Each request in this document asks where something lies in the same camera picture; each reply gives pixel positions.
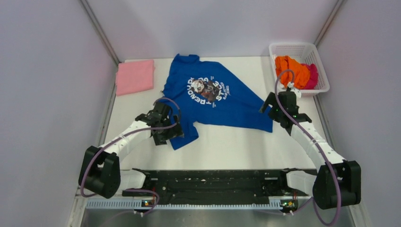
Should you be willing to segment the blue printed t shirt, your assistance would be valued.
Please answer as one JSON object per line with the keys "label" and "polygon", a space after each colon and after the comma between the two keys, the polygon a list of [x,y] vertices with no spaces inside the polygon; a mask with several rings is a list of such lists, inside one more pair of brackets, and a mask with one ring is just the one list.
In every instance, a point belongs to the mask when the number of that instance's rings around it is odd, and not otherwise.
{"label": "blue printed t shirt", "polygon": [[174,150],[195,141],[195,122],[273,131],[272,119],[260,113],[264,101],[225,66],[177,54],[164,85],[165,103],[181,114],[183,137],[170,140]]}

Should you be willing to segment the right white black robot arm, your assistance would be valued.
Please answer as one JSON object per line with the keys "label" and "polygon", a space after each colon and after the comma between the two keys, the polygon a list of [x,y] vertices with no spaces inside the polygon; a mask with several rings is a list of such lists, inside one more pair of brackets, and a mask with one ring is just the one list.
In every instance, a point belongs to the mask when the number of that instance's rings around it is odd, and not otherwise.
{"label": "right white black robot arm", "polygon": [[347,161],[317,132],[312,120],[299,113],[296,95],[291,91],[269,93],[260,112],[286,130],[313,162],[317,174],[297,168],[283,169],[277,182],[278,191],[290,195],[299,190],[314,198],[323,209],[357,205],[361,202],[361,167],[357,161]]}

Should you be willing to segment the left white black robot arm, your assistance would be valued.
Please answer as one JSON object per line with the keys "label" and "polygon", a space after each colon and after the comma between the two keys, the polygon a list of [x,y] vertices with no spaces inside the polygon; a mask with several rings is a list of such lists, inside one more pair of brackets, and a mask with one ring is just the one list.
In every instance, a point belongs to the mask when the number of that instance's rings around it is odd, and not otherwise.
{"label": "left white black robot arm", "polygon": [[122,133],[99,147],[90,146],[84,153],[78,184],[83,197],[100,195],[113,197],[121,184],[120,163],[142,141],[153,139],[156,146],[168,140],[182,137],[180,125],[182,111],[173,113],[173,107],[161,99],[147,113],[138,115]]}

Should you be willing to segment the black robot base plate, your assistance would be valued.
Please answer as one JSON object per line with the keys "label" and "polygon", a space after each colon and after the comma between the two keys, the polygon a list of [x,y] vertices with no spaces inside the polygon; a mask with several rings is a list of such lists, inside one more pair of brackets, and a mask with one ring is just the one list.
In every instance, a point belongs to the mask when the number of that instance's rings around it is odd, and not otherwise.
{"label": "black robot base plate", "polygon": [[124,197],[159,195],[159,205],[268,204],[274,196],[298,198],[302,191],[281,183],[281,170],[147,170],[140,192]]}

